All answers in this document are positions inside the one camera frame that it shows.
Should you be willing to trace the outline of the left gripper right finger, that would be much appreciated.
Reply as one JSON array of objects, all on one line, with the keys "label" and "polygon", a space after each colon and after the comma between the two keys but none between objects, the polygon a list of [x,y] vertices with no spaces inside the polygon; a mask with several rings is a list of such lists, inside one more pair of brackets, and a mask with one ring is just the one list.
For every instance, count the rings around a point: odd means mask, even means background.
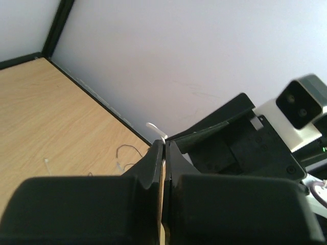
[{"label": "left gripper right finger", "polygon": [[202,174],[175,142],[165,154],[163,226],[170,244],[324,244],[297,183]]}]

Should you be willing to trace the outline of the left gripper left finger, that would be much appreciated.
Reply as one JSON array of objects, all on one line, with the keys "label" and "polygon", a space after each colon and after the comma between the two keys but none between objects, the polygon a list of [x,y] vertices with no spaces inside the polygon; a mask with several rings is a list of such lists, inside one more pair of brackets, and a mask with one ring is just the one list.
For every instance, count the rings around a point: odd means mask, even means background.
[{"label": "left gripper left finger", "polygon": [[120,176],[34,177],[14,191],[1,244],[159,244],[163,143]]}]

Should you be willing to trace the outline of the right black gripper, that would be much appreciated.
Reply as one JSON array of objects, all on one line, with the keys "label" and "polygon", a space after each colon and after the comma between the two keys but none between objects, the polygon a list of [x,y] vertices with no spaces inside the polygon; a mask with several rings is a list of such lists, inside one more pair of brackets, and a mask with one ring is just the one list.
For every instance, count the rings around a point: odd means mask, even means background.
[{"label": "right black gripper", "polygon": [[249,175],[300,182],[306,170],[265,116],[240,93],[222,107],[168,138],[203,174]]}]

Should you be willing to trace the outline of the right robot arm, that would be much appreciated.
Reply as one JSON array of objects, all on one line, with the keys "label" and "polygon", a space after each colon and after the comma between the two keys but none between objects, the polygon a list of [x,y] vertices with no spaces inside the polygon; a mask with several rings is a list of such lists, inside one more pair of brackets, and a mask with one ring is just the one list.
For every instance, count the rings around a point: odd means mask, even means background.
[{"label": "right robot arm", "polygon": [[326,160],[326,119],[317,124],[322,136],[292,153],[265,116],[240,93],[225,105],[168,138],[188,154],[203,174],[249,175],[300,182],[305,167]]}]

